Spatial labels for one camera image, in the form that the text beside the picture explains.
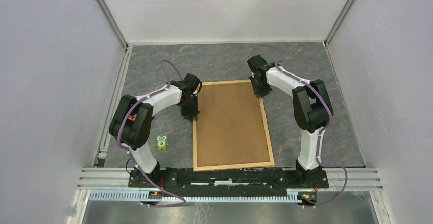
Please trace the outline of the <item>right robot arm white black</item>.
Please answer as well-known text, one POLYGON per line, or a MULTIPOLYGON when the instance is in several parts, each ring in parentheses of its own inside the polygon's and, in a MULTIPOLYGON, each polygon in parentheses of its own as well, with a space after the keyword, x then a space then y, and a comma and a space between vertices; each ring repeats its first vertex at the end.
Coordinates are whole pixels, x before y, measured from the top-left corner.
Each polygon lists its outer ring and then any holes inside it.
POLYGON ((296 76, 276 63, 268 63, 261 55, 247 60, 254 94, 263 98, 272 87, 290 95, 294 119, 301 129, 301 151, 295 166, 295 181, 310 186, 320 177, 323 135, 333 119, 333 108, 320 79, 311 81, 296 76))

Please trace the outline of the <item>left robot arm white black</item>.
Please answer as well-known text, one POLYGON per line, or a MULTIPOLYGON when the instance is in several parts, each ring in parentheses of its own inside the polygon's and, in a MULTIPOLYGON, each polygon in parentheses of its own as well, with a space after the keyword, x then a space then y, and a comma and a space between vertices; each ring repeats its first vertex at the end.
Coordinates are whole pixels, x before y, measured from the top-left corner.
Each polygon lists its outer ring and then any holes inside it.
POLYGON ((188 73, 180 81, 169 81, 162 88, 141 96, 121 97, 110 123, 109 134, 125 149, 141 180, 148 187, 160 182, 160 165, 147 144, 154 116, 173 105, 180 107, 181 116, 196 121, 199 115, 198 94, 203 83, 188 73))

